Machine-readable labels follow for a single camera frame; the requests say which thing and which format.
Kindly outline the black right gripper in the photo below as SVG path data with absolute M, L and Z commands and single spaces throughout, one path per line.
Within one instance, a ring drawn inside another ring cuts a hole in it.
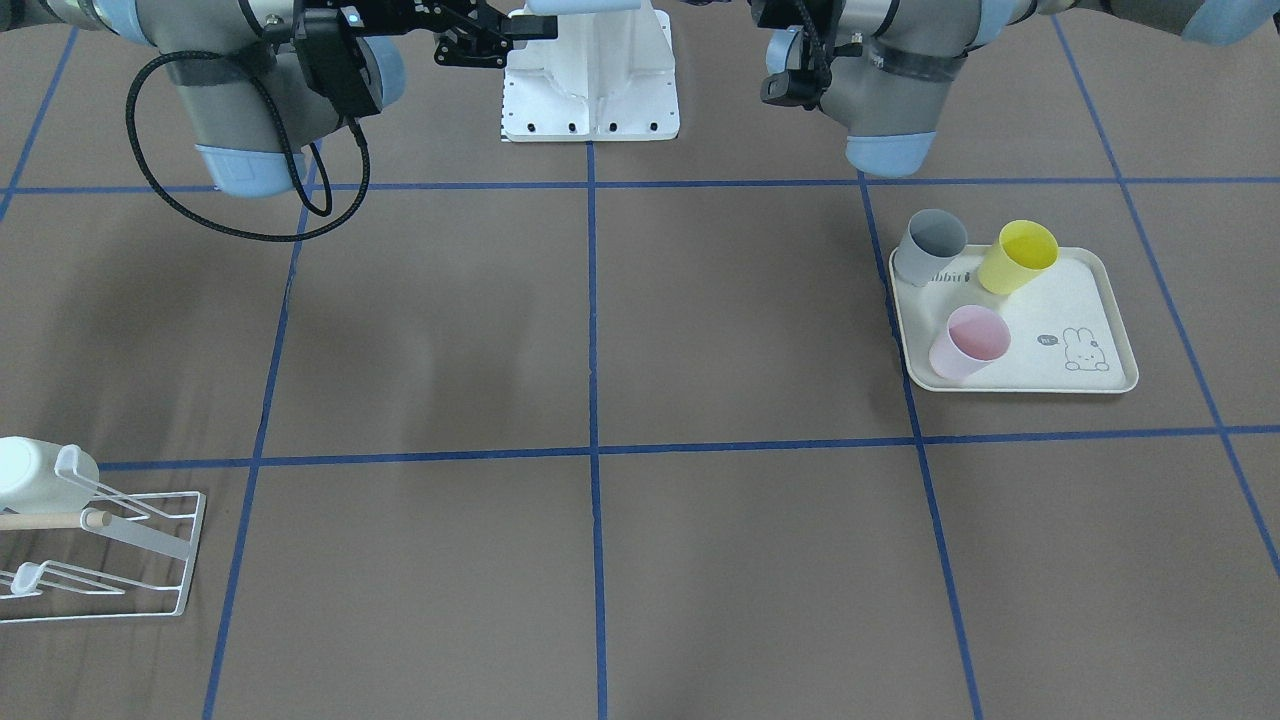
M 297 1 L 294 36 L 436 35 L 442 67 L 504 69 L 518 42 L 558 38 L 557 15 L 508 15 L 468 1 Z

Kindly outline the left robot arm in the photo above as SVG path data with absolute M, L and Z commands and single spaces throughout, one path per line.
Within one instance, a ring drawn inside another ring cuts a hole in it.
M 823 117 L 852 169 L 918 173 L 970 56 L 1033 18 L 1087 12 L 1207 46 L 1277 20 L 1275 1 L 753 1 L 771 33 L 764 104 Z

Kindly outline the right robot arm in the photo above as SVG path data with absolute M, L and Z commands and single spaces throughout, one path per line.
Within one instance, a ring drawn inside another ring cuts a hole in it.
M 3 29 L 68 24 L 156 50 L 214 184 L 236 197 L 293 190 L 303 147 L 404 91 L 393 38 L 438 41 L 444 67 L 502 68 L 553 40 L 554 15 L 484 1 L 5 1 Z

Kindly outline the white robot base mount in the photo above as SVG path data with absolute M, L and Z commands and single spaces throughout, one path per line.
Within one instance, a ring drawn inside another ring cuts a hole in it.
M 681 127 L 669 14 L 649 1 L 526 1 L 518 20 L 557 20 L 552 40 L 507 56 L 502 138 L 640 142 Z

